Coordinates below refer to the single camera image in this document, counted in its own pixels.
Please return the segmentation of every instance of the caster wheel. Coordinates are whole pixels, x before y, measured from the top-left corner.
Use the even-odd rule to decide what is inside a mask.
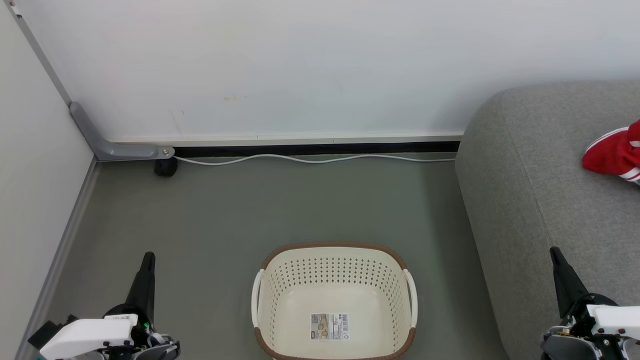
[[[178,159],[170,158],[156,160],[156,165],[154,166],[154,172],[156,175],[171,177],[175,174],[176,170],[178,170]]]

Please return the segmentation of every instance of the laundry basket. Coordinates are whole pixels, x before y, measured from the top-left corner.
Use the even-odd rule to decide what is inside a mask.
[[[251,310],[259,345],[277,360],[397,359],[418,320],[404,261],[364,243],[275,250],[255,277]]]

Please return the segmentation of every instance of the white wall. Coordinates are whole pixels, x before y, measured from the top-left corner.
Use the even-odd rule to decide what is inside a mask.
[[[110,138],[464,130],[507,87],[638,76],[634,0],[17,0]]]
[[[0,349],[13,359],[93,153],[0,6]]]

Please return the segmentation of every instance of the sofa cushion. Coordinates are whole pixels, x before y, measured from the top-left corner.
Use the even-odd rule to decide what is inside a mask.
[[[540,358],[559,321],[548,250],[587,289],[640,305],[640,187],[584,170],[586,147],[640,119],[640,81],[507,90],[465,131],[456,171],[505,350]]]

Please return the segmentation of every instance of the gray floor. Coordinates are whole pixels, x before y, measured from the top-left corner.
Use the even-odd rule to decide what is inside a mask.
[[[415,278],[417,335],[403,359],[506,359],[453,163],[181,163],[160,178],[152,163],[125,162],[99,172],[52,320],[100,317],[124,301],[154,251],[156,327],[181,340],[181,359],[266,360],[250,293],[267,254],[299,241],[366,241],[398,251]]]

